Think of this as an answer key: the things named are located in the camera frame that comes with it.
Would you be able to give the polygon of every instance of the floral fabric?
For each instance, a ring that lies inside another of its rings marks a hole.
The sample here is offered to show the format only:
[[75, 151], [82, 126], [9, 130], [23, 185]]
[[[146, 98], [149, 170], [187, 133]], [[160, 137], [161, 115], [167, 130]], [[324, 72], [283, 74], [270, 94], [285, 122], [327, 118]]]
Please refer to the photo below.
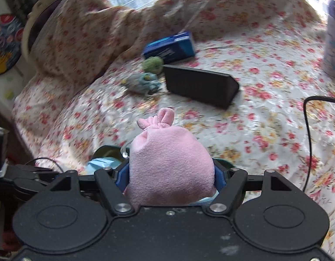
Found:
[[[166, 88], [144, 98], [120, 84], [142, 71], [147, 43], [185, 30], [197, 54], [181, 65], [240, 83], [228, 110]], [[335, 80], [320, 69], [324, 39], [325, 24], [304, 0], [159, 0], [138, 11], [63, 0], [32, 48], [38, 73], [16, 99], [15, 122], [36, 157], [85, 173], [96, 149], [123, 145], [139, 117], [172, 107], [175, 124], [213, 157], [250, 174], [275, 169], [302, 188], [309, 159], [303, 101], [335, 97]], [[307, 194], [330, 216], [323, 247], [335, 257], [335, 105], [314, 101], [307, 110], [314, 155]]]

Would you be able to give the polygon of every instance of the round colorful sign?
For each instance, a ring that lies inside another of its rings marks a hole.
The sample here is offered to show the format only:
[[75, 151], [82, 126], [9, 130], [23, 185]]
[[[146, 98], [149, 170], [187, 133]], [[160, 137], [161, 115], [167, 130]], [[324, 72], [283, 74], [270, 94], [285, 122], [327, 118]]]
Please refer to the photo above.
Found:
[[0, 74], [10, 70], [21, 56], [24, 27], [14, 15], [0, 15]]

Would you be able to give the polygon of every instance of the white wall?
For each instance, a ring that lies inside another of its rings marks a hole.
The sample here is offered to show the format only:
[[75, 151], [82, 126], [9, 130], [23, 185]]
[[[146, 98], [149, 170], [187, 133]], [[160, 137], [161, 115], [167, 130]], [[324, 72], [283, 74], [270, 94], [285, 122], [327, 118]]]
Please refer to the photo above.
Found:
[[[0, 0], [0, 15], [5, 13], [11, 13], [11, 10], [5, 0]], [[11, 119], [11, 110], [16, 96], [34, 74], [33, 67], [21, 57], [15, 67], [0, 75], [0, 113], [8, 120]]]

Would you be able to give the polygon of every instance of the green knitted ball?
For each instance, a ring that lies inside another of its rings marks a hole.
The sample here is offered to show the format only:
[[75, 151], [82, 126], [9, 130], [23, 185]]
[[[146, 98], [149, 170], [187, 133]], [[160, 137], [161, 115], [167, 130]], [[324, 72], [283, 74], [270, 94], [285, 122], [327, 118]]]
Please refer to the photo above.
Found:
[[164, 61], [160, 57], [150, 57], [143, 61], [142, 68], [146, 73], [159, 74], [163, 70]]

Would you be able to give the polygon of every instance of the black wire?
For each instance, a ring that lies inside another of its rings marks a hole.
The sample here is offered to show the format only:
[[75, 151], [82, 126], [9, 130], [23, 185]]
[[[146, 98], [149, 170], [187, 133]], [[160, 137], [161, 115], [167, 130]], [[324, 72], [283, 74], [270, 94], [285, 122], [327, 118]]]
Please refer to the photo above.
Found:
[[30, 161], [28, 161], [27, 163], [25, 163], [25, 165], [28, 165], [29, 163], [32, 163], [32, 162], [34, 162], [34, 161], [36, 161], [36, 160], [40, 160], [40, 159], [50, 160], [51, 162], [53, 162], [53, 163], [60, 169], [61, 172], [64, 172], [64, 171], [62, 170], [62, 168], [60, 167], [60, 165], [57, 164], [57, 162], [56, 162], [55, 160], [50, 159], [50, 158], [48, 158], [48, 157], [39, 157], [39, 158], [35, 158], [35, 159], [30, 160]]
[[305, 184], [304, 184], [304, 187], [303, 187], [303, 192], [305, 192], [306, 187], [308, 185], [308, 181], [309, 181], [309, 178], [310, 178], [310, 172], [311, 172], [311, 162], [312, 162], [312, 159], [313, 159], [313, 152], [312, 152], [312, 146], [311, 146], [311, 135], [310, 135], [310, 129], [309, 129], [309, 123], [308, 123], [308, 116], [306, 114], [306, 104], [309, 101], [315, 101], [315, 100], [329, 102], [329, 103], [335, 103], [335, 98], [333, 98], [333, 97], [326, 97], [326, 96], [311, 96], [311, 97], [308, 97], [308, 98], [306, 98], [304, 100], [304, 103], [303, 103], [303, 112], [304, 112], [306, 129], [308, 131], [310, 160], [309, 160], [308, 174], [306, 176], [306, 181], [305, 181]]

